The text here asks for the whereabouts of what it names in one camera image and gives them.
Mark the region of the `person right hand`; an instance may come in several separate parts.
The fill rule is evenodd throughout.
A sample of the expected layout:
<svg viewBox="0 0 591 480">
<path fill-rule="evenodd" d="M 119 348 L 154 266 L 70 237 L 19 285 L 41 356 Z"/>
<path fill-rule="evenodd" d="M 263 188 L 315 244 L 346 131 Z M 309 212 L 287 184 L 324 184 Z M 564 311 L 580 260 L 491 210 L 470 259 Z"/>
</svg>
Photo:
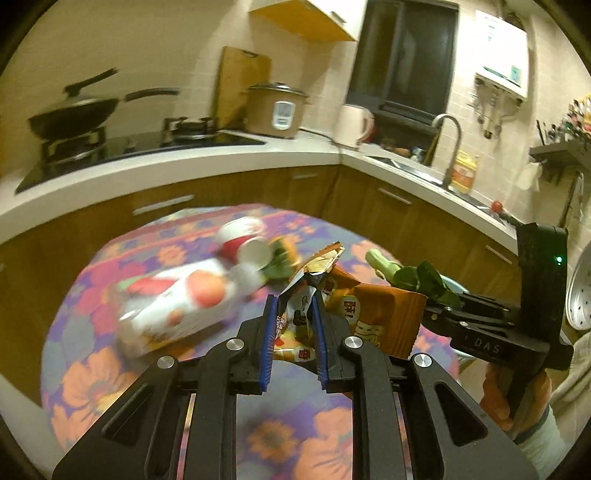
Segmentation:
<svg viewBox="0 0 591 480">
<path fill-rule="evenodd" d="M 487 365 L 483 382 L 484 395 L 480 401 L 480 406 L 503 431 L 512 431 L 516 435 L 527 432 L 542 419 L 549 405 L 552 380 L 547 372 L 543 370 L 530 382 L 533 401 L 521 427 L 517 428 L 514 426 L 514 419 L 510 414 L 509 403 L 498 385 L 500 373 L 501 368 L 499 366 Z"/>
</svg>

